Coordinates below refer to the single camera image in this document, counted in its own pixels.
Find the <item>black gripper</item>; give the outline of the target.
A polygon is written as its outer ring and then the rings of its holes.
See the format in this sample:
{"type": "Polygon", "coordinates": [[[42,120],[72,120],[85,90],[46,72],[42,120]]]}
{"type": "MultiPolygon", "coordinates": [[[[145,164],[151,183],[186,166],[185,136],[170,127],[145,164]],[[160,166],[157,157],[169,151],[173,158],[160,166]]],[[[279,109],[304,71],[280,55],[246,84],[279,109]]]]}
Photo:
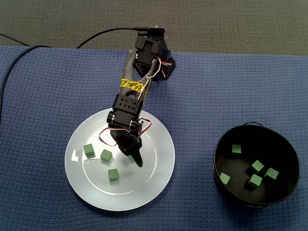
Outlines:
{"type": "Polygon", "coordinates": [[[142,141],[140,136],[130,134],[125,130],[111,130],[110,134],[118,145],[120,151],[125,156],[133,156],[137,166],[143,166],[143,160],[140,154],[142,141]]]}

